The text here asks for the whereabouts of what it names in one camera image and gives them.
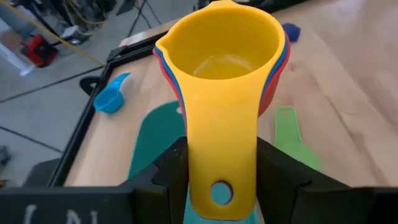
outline floor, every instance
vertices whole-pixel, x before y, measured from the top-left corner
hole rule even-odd
[[[148,0],[147,2],[163,23],[188,14],[196,1]],[[106,60],[109,51],[116,48],[127,36],[137,14],[137,9],[134,9],[115,16],[121,3],[122,0],[118,0],[104,26],[87,43],[80,46],[86,53],[102,62]],[[158,25],[147,6],[142,12],[152,27]],[[133,34],[148,28],[145,20],[140,17]],[[8,100],[13,96],[98,66],[97,63],[72,52],[65,46],[60,46],[59,49],[60,56],[49,67],[36,68],[25,77],[20,77],[12,65],[0,59],[2,68],[0,71],[0,145],[7,145],[12,156],[10,163],[0,172],[0,179],[11,179],[16,185],[22,185],[35,164],[62,155],[88,100],[88,96],[78,86],[79,80],[84,76],[99,75],[102,71],[97,70]],[[12,132],[42,142],[49,147],[12,134]]]

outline wooden table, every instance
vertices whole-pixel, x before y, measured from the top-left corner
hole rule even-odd
[[[272,141],[279,106],[296,109],[303,141],[323,172],[348,185],[398,185],[398,2],[311,0],[275,13],[302,28],[292,45],[258,135]],[[132,44],[172,26],[168,22],[122,41]],[[118,185],[126,180],[140,123],[176,100],[155,57],[115,69],[134,84],[113,116],[96,113],[65,185]]]

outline blue object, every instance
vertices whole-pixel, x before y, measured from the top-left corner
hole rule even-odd
[[[96,111],[113,114],[123,106],[124,98],[120,92],[120,86],[128,75],[130,75],[129,72],[119,75],[95,97],[94,108]]]
[[[299,28],[295,24],[291,24],[291,23],[288,23],[288,22],[283,24],[282,27],[284,28],[287,36],[289,37],[289,40],[292,43],[294,43],[294,42],[299,40],[301,28]]]

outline measuring cup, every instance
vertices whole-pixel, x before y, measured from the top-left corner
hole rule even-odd
[[[95,97],[95,110],[113,114],[123,106],[124,98],[121,87],[129,75],[129,72],[120,74]]]
[[[257,116],[271,102],[290,44],[270,14],[215,1],[178,21],[154,54],[180,102],[190,200],[200,216],[241,220],[256,201]],[[225,204],[211,188],[225,184]]]

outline handle hole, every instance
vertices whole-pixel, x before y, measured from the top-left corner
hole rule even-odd
[[[234,192],[227,181],[217,181],[211,186],[211,199],[219,205],[227,205],[232,201]]]

